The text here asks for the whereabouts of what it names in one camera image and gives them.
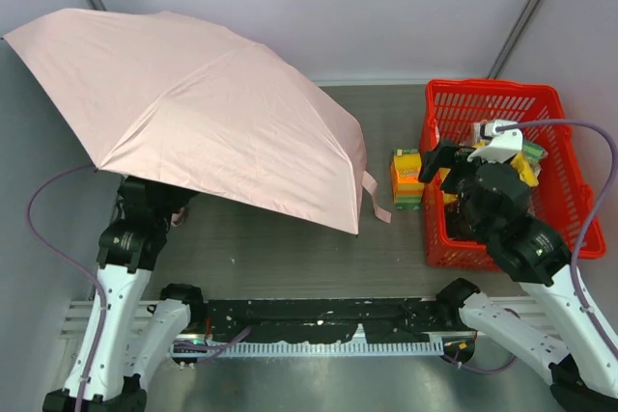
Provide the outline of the pink folding umbrella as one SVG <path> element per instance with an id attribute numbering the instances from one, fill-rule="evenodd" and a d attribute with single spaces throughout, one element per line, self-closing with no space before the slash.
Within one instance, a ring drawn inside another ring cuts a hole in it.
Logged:
<path id="1" fill-rule="evenodd" d="M 105 171 L 358 234 L 359 121 L 266 45 L 183 14 L 62 9 L 4 37 Z"/>

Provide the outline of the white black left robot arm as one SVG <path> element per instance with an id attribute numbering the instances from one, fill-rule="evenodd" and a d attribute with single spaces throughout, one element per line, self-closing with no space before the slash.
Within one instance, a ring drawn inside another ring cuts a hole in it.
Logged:
<path id="1" fill-rule="evenodd" d="M 117 197 L 118 218 L 98 240 L 96 296 L 82 345 L 64 386 L 45 411 L 142 411 L 149 383 L 177 336 L 207 319 L 202 291 L 170 284 L 139 337 L 132 324 L 174 214 L 195 192 L 135 177 Z"/>

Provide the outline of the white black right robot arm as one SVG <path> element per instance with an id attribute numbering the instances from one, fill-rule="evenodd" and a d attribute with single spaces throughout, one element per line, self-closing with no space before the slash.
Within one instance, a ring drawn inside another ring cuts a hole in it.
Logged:
<path id="1" fill-rule="evenodd" d="M 470 159 L 472 152 L 438 143 L 422 153 L 419 179 L 430 183 L 447 170 L 440 187 L 457 196 L 460 226 L 534 298 L 559 338 L 500 309 L 466 279 L 445 287 L 437 301 L 538 373 L 564 410 L 616 410 L 617 363 L 577 298 L 571 250 L 560 233 L 529 213 L 531 189 L 510 163 Z"/>

